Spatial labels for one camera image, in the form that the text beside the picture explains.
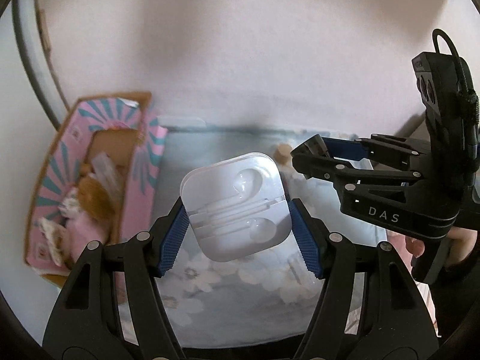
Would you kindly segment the person's right hand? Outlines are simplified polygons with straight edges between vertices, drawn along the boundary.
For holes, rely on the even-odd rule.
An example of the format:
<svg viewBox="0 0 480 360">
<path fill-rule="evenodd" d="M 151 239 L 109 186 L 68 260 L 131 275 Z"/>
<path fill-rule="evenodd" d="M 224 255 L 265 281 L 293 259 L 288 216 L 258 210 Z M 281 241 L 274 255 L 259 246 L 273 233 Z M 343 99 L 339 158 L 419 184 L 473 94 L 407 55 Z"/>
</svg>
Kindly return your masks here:
<svg viewBox="0 0 480 360">
<path fill-rule="evenodd" d="M 406 250 L 412 256 L 412 267 L 417 268 L 424 260 L 423 255 L 427 253 L 435 256 L 440 252 L 440 261 L 445 267 L 458 265 L 462 263 L 473 252 L 477 243 L 478 232 L 467 228 L 452 227 L 447 236 L 439 243 L 436 241 L 425 242 L 413 238 L 405 237 Z"/>
</svg>

